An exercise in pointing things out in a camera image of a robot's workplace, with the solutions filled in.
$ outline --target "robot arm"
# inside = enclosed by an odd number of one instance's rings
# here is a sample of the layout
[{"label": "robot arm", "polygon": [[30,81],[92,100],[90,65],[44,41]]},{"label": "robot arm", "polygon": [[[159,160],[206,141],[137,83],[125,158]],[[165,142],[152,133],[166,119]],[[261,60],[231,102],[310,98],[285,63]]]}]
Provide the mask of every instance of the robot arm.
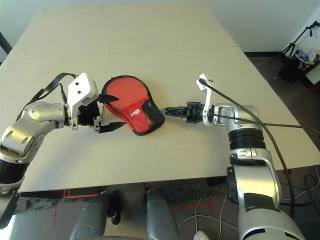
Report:
[{"label": "robot arm", "polygon": [[101,126],[99,122],[97,101],[106,104],[116,100],[114,96],[99,95],[96,83],[82,73],[68,85],[67,103],[35,101],[24,107],[17,121],[0,139],[0,229],[8,225],[16,209],[20,196],[18,189],[45,136],[64,126],[70,126],[72,130],[77,130],[78,125],[94,126],[99,133],[121,127],[122,122],[107,126]]},{"label": "robot arm", "polygon": [[[227,196],[239,205],[239,239],[304,240],[295,222],[279,209],[281,187],[261,126],[224,118],[255,120],[234,104],[211,106],[211,90],[201,84],[202,81],[208,85],[213,81],[205,74],[196,81],[200,90],[207,94],[205,104],[188,102],[186,107],[167,107],[161,111],[168,116],[185,118],[187,123],[226,126],[231,164],[227,168]],[[245,107],[258,116],[255,107]]]}]

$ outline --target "table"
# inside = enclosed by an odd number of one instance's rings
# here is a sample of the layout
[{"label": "table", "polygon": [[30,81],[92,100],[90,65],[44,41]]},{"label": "table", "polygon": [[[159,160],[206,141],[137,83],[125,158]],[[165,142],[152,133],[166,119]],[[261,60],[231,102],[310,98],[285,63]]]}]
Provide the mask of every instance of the table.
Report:
[{"label": "table", "polygon": [[[237,44],[199,3],[40,11],[0,67],[0,110],[5,112],[0,132],[15,120],[24,103],[62,72],[86,72],[99,89],[110,77],[136,76],[148,86],[160,109],[184,106],[188,101],[204,102],[206,95],[195,81],[206,73],[221,92],[256,106],[263,121],[298,124]],[[71,80],[63,80],[65,87]],[[59,102],[59,91],[46,101]],[[216,95],[214,101],[226,102]],[[105,123],[116,118],[106,109],[102,114]],[[269,129],[288,168],[320,163],[320,152],[302,129]],[[281,163],[264,135],[279,170]],[[189,124],[180,118],[166,117],[159,129],[145,136],[135,135],[127,126],[103,134],[85,126],[78,131],[66,127],[46,136],[20,191],[223,176],[229,154],[226,128]]]}]

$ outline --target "black cable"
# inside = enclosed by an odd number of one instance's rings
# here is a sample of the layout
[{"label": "black cable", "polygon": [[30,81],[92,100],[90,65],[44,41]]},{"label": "black cable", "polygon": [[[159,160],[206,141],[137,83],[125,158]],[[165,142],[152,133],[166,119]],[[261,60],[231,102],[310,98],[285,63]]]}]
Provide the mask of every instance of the black cable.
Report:
[{"label": "black cable", "polygon": [[257,122],[257,121],[252,121],[252,120],[248,120],[245,118],[239,118],[239,117],[234,117],[234,116],[224,116],[224,115],[220,115],[220,114],[211,114],[212,116],[217,116],[219,118],[225,118],[225,119],[234,119],[234,120],[239,120],[239,121],[243,121],[243,122],[248,122],[248,123],[252,123],[252,124],[258,124],[258,125],[264,125],[264,126],[272,126],[272,127],[285,127],[285,128],[296,128],[296,129],[306,129],[306,130],[310,130],[316,134],[318,134],[320,136],[320,131],[317,131],[311,127],[307,127],[307,126],[300,126],[300,125],[290,125],[290,124],[278,124],[278,123],[267,123],[267,122]]},{"label": "black cable", "polygon": [[63,79],[65,76],[72,76],[74,79],[76,77],[78,77],[78,75],[75,75],[73,73],[66,73],[66,72],[62,72],[60,74],[58,74],[49,84],[48,86],[46,86],[46,88],[42,88],[40,89],[40,91],[38,91],[33,98],[26,104],[24,105],[24,107],[22,108],[22,110],[19,112],[18,116],[16,117],[15,121],[18,121],[21,118],[21,115],[24,111],[24,109],[26,108],[26,106],[28,106],[29,104],[32,104],[38,100],[44,99],[46,96],[48,96],[50,93],[53,92],[53,90],[55,90],[58,86],[60,86],[61,88],[61,97],[63,100],[63,103],[66,104],[67,103],[67,96],[66,93],[64,91],[64,87],[62,86],[62,84],[60,83],[61,79]]},{"label": "black cable", "polygon": [[[232,102],[233,104],[235,104],[237,107],[241,108],[242,110],[244,110],[247,114],[249,114],[251,117],[253,117],[253,119],[255,119],[256,121],[258,121],[259,123],[263,123],[255,114],[253,114],[250,110],[248,110],[246,107],[242,106],[240,103],[237,103],[235,100],[233,100],[232,98],[224,95],[222,92],[218,91],[217,89],[215,89],[214,87],[208,85],[206,83],[206,81],[204,79],[199,79],[199,82],[206,86],[207,88],[211,89],[212,91],[214,91],[215,93],[219,94],[221,97],[227,99],[228,101]],[[284,158],[282,157],[282,154],[279,150],[279,147],[276,143],[276,140],[274,139],[274,137],[272,136],[271,132],[269,131],[269,129],[265,126],[265,125],[261,125],[263,127],[263,129],[265,130],[265,132],[268,134],[274,149],[280,159],[280,162],[283,166],[283,170],[284,170],[284,174],[287,178],[288,184],[289,184],[289,190],[290,190],[290,197],[291,197],[291,209],[290,209],[290,217],[293,219],[295,216],[295,206],[296,206],[296,201],[295,201],[295,192],[294,192],[294,188],[292,185],[292,181],[291,181],[291,177],[289,175],[289,171],[287,168],[287,165],[285,163]]]},{"label": "black cable", "polygon": [[[308,195],[309,195],[309,198],[310,198],[310,200],[312,201],[313,200],[313,198],[312,198],[312,196],[311,196],[311,191],[309,190],[309,186],[308,186],[308,181],[307,181],[307,178],[308,177],[310,177],[312,180],[313,180],[313,183],[314,184],[316,184],[316,179],[312,176],[312,175],[305,175],[304,176],[304,185],[308,188],[308,191],[307,191],[307,193],[308,193]],[[313,204],[313,207],[314,207],[314,209],[316,210],[316,212],[319,214],[319,216],[320,216],[320,209],[318,208],[318,206],[316,205],[316,204]]]},{"label": "black cable", "polygon": [[[288,183],[285,183],[285,182],[281,182],[281,184],[283,185],[289,185]],[[314,184],[312,187],[309,187],[309,188],[303,188],[303,187],[297,187],[297,186],[292,186],[294,189],[299,189],[299,190],[311,190],[312,188],[314,188],[317,184]]]},{"label": "black cable", "polygon": [[305,202],[305,203],[295,203],[294,205],[292,205],[291,203],[280,202],[280,205],[282,205],[282,206],[290,206],[290,207],[307,207],[307,206],[316,204],[318,202],[320,202],[320,197],[318,197],[318,198],[316,198],[316,199],[314,199],[312,201]]}]

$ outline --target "white wall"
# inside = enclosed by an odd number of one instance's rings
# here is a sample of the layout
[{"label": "white wall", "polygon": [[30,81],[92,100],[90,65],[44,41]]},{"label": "white wall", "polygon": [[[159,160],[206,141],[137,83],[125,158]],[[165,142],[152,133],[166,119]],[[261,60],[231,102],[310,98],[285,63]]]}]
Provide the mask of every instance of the white wall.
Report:
[{"label": "white wall", "polygon": [[[318,21],[320,23],[320,7],[316,9],[314,14],[306,21],[303,27],[296,33],[290,42],[296,40],[296,38],[302,33],[306,26],[310,26]],[[312,29],[313,36],[310,37],[309,31],[307,30],[304,35],[297,41],[295,50],[302,49],[304,52],[320,51],[320,27]],[[316,84],[320,81],[320,65],[316,66],[310,72],[306,74],[306,77],[313,83]]]},{"label": "white wall", "polygon": [[244,52],[281,51],[319,0],[204,0]]},{"label": "white wall", "polygon": [[0,47],[0,62],[3,62],[7,57],[6,52]]},{"label": "white wall", "polygon": [[[14,46],[40,8],[172,1],[174,0],[0,0],[0,31]],[[280,51],[320,5],[319,0],[203,2],[244,52]]]}]

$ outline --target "floor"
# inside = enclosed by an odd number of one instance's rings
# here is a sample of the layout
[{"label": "floor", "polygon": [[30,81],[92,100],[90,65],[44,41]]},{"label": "floor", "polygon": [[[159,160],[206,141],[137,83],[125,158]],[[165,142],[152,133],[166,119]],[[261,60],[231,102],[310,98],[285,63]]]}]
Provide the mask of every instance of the floor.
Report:
[{"label": "floor", "polygon": [[[320,131],[320,126],[317,124],[320,121],[320,96],[310,94],[300,82],[289,83],[280,79],[278,72],[282,68],[281,62],[274,61],[273,63],[268,64],[268,57],[252,57],[250,60],[298,121],[302,125],[310,125]],[[317,137],[314,134],[308,134],[320,150],[320,136]],[[312,175],[317,179],[316,167],[311,166],[292,169],[291,176],[293,184],[297,187],[305,188],[305,175]],[[278,171],[278,176],[281,182],[286,182],[282,171]],[[183,184],[189,186],[189,188],[176,187],[176,189],[174,189],[174,194],[177,194],[179,191],[186,191],[186,189],[190,192],[196,192],[196,194],[191,194],[189,196],[190,199],[184,197],[179,203],[173,202],[172,199],[169,199],[169,195],[167,195],[177,225],[187,217],[194,215],[194,207],[198,202],[199,196],[203,195],[205,191],[208,190],[208,188],[197,187],[196,184],[203,183],[203,181],[203,179],[196,179],[194,181],[170,181],[169,184],[171,186],[182,186]],[[308,179],[308,183],[309,186],[313,185],[313,181],[310,178]],[[122,204],[120,224],[112,225],[108,219],[105,235],[131,236],[148,239],[146,214],[143,207],[145,185],[143,183],[113,185],[107,186],[105,190],[120,190]],[[302,192],[298,189],[295,191],[296,195]],[[282,186],[282,192],[283,198],[289,197],[289,191],[286,185]],[[219,218],[225,195],[223,191],[217,190],[210,191],[210,193],[210,196],[205,196],[200,202],[198,214]],[[313,198],[320,196],[320,187],[312,190],[311,194]],[[296,201],[298,203],[303,203],[308,202],[309,200],[309,195],[306,193]],[[26,210],[15,215],[10,221],[9,226],[0,230],[0,239],[67,240],[69,239],[77,218],[85,204],[85,201],[77,200],[73,202],[60,202],[59,204],[56,204],[55,207],[48,209]],[[288,207],[281,207],[281,209],[287,213],[289,212]],[[222,220],[232,226],[238,226],[238,206],[227,200],[223,208]],[[316,239],[315,236],[320,236],[320,215],[317,214],[313,206],[297,207],[294,220],[307,240],[314,240]],[[194,218],[188,220],[179,229],[180,239],[192,240],[196,231],[195,228]],[[218,239],[218,222],[212,219],[199,217],[198,228],[205,231],[211,240]],[[238,231],[226,225],[222,225],[222,235],[220,239],[238,239]]]}]

